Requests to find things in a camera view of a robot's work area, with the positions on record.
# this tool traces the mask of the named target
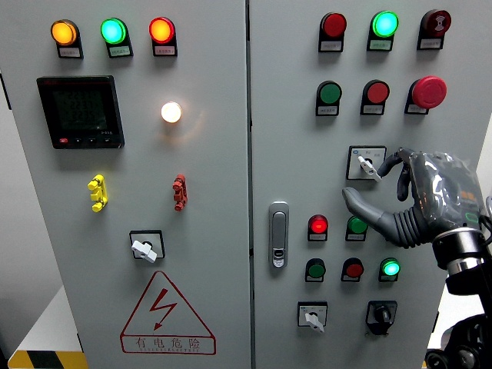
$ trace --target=selector switch knob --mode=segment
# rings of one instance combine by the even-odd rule
[[[374,310],[374,319],[378,323],[389,323],[391,321],[391,312],[386,306],[377,307]]]

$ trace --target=red indicator light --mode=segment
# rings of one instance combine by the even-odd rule
[[[446,93],[446,82],[435,75],[428,75],[417,81],[412,90],[412,99],[420,108],[432,109],[443,102]]]
[[[451,27],[451,16],[445,10],[431,10],[422,18],[422,28],[434,37],[442,37]]]
[[[175,36],[175,25],[169,19],[159,17],[152,20],[148,32],[155,42],[165,44]]]
[[[315,215],[309,219],[309,228],[316,234],[324,233],[328,229],[328,220],[323,215]]]
[[[390,89],[385,83],[376,82],[367,90],[367,98],[373,104],[380,104],[386,101],[390,95]]]
[[[332,38],[339,38],[347,29],[347,19],[339,13],[328,13],[324,17],[323,31]]]
[[[350,278],[359,278],[364,273],[364,267],[360,264],[352,264],[345,272]]]

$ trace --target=white switch handle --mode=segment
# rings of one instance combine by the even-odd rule
[[[362,169],[364,169],[368,175],[370,175],[376,182],[381,182],[381,177],[370,161],[364,159],[361,155],[357,156],[357,159],[361,163]]]
[[[142,244],[141,242],[134,241],[131,249],[142,259],[145,259],[150,263],[153,263],[157,258],[157,254],[153,252],[152,246],[148,243]]]
[[[319,321],[317,315],[306,313],[306,322],[313,329],[313,331],[324,333],[323,324]]]

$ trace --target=red terminal connector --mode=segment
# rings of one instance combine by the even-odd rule
[[[188,202],[185,175],[179,174],[176,176],[175,182],[172,185],[172,189],[175,190],[175,210],[181,211],[185,208],[186,203]]]

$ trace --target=push button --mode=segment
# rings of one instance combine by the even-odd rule
[[[435,75],[428,75],[415,81],[408,92],[405,114],[426,115],[436,108],[447,94],[446,82]]]

